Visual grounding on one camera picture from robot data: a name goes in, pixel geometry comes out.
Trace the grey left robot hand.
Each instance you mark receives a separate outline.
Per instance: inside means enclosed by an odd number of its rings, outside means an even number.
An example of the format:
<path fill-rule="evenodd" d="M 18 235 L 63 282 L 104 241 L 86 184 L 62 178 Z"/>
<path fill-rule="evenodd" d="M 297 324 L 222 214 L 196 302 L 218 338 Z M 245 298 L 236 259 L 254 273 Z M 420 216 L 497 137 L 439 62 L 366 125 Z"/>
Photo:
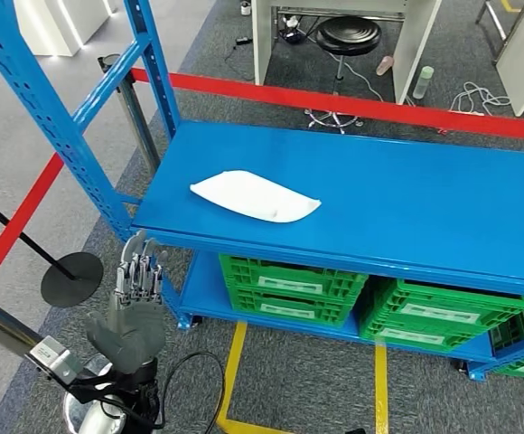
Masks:
<path fill-rule="evenodd" d="M 107 314 L 88 314 L 86 336 L 121 373 L 134 373 L 165 344 L 165 312 L 159 263 L 165 254 L 140 230 L 123 247 Z"/>

